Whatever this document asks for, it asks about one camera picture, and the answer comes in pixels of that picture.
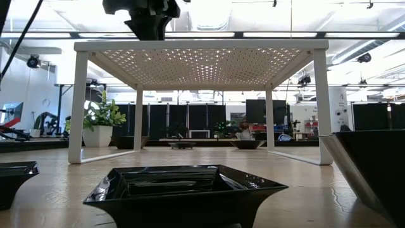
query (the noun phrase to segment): white table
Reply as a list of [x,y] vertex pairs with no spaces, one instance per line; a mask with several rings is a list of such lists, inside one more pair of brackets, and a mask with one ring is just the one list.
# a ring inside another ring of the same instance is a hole
[[[142,135],[142,105],[135,109],[134,150],[83,159],[83,107],[87,62],[91,61],[137,91],[142,104],[144,91],[217,90],[265,91],[266,124],[273,126],[273,90],[314,62],[319,135],[332,133],[328,95],[326,40],[246,39],[214,41],[87,41],[76,42],[75,84],[68,161],[83,164],[139,152]],[[279,153],[274,148],[274,129],[267,128],[267,150],[314,163],[330,165],[333,158],[320,144],[320,159]]]

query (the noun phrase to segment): perforated panel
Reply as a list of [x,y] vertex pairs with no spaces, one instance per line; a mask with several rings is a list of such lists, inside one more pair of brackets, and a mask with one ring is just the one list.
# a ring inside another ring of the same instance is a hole
[[296,48],[129,49],[101,51],[144,86],[261,86],[301,51]]

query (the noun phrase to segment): wooden floor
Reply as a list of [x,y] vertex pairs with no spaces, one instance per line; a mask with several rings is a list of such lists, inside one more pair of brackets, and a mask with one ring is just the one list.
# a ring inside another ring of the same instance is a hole
[[[315,158],[318,148],[277,148]],[[86,157],[116,153],[86,150]],[[11,210],[0,212],[0,227],[115,227],[102,210],[82,200],[113,167],[222,164],[280,182],[288,189],[259,208],[254,227],[392,227],[356,200],[336,166],[319,167],[267,153],[265,148],[146,148],[140,153],[69,165],[67,149],[0,154],[0,162],[32,161],[40,174],[18,191]]]

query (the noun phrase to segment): security camera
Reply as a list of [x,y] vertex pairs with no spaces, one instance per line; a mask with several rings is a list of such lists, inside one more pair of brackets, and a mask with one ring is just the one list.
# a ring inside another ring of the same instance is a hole
[[306,84],[309,84],[309,83],[311,83],[311,77],[309,75],[301,76],[298,79],[298,84],[301,84],[301,85],[305,84],[306,85]]
[[27,61],[27,66],[32,69],[38,69],[41,67],[41,61],[39,55],[31,54],[31,57]]
[[369,61],[371,61],[371,55],[369,53],[366,53],[362,56],[360,56],[357,61],[359,63],[368,63]]

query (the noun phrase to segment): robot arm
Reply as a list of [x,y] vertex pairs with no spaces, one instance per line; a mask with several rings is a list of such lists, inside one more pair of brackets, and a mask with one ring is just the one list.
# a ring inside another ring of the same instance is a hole
[[180,16],[176,0],[103,0],[103,7],[111,15],[128,10],[131,20],[125,24],[140,41],[163,41],[166,25]]

